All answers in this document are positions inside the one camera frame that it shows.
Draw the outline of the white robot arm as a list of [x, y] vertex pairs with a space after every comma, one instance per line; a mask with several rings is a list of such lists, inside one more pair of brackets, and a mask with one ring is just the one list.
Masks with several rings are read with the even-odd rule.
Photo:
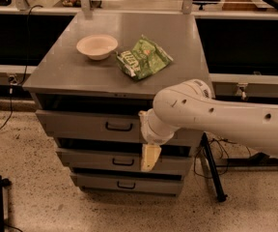
[[199, 79], [162, 89], [139, 117], [144, 171], [153, 169], [160, 147], [181, 129], [208, 131], [278, 159], [278, 104], [218, 101]]

